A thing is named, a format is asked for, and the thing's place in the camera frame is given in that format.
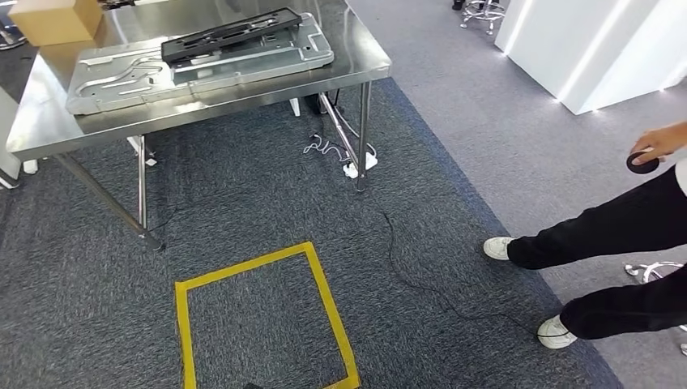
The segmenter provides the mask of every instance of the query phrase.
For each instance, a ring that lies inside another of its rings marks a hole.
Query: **white power adapter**
[[[370,170],[377,165],[377,158],[375,158],[370,152],[366,153],[367,158],[365,158],[365,170]],[[348,178],[358,177],[358,169],[356,169],[356,166],[352,162],[349,162],[343,167],[343,172],[346,173],[346,177]]]

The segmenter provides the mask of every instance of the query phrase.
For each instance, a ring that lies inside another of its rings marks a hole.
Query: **metal tray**
[[[322,30],[309,13],[298,27],[272,32],[171,67],[161,38],[87,49],[69,86],[66,109],[83,115],[152,103],[325,66],[334,61]]]

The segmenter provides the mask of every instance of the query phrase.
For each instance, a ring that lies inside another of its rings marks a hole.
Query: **yellow floor marking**
[[[235,276],[244,271],[253,270],[256,267],[273,263],[280,259],[286,259],[296,254],[305,254],[310,265],[310,270],[313,272],[315,283],[318,286],[322,304],[326,311],[326,316],[329,318],[331,330],[334,332],[336,344],[339,346],[341,358],[346,367],[346,378],[331,384],[326,389],[356,389],[360,386],[361,381],[358,376],[358,369],[356,368],[356,360],[353,356],[351,344],[346,336],[344,325],[341,323],[339,311],[336,309],[334,298],[331,296],[329,284],[326,282],[326,277],[322,269],[322,264],[318,258],[315,247],[311,242],[304,242],[300,245],[287,247],[286,249],[275,251],[270,254],[257,257],[224,269],[211,271],[203,276],[198,276],[183,282],[174,283],[175,296],[177,299],[177,321],[179,324],[179,335],[181,337],[181,355],[184,363],[184,388],[196,389],[195,381],[195,366],[193,360],[193,346],[191,344],[191,328],[189,320],[189,306],[188,306],[188,291],[222,280],[224,278]]]

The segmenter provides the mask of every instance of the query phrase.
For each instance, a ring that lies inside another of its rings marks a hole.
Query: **person's hand holding object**
[[[687,122],[648,131],[639,138],[630,154],[649,150],[635,158],[632,165],[643,165],[657,158],[663,160],[664,156],[669,156],[684,146],[687,146]]]

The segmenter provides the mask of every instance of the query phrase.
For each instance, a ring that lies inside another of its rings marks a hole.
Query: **shoe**
[[[512,237],[493,237],[484,242],[484,253],[490,258],[499,261],[508,260],[508,244],[514,239]]]
[[[561,323],[560,315],[543,322],[537,331],[537,335],[539,342],[544,347],[553,350],[568,347],[578,339]]]

